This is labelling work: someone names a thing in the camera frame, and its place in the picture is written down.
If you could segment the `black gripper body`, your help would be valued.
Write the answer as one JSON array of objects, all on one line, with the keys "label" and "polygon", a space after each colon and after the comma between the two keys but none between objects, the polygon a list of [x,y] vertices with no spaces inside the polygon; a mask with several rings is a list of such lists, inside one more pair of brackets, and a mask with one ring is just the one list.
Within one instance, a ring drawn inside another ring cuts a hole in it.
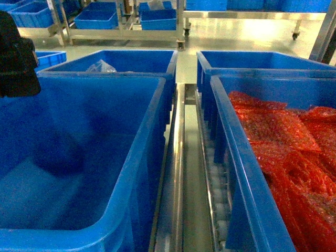
[{"label": "black gripper body", "polygon": [[8,12],[1,11],[1,97],[29,97],[40,93],[35,68],[38,59],[31,39],[23,38]]}]

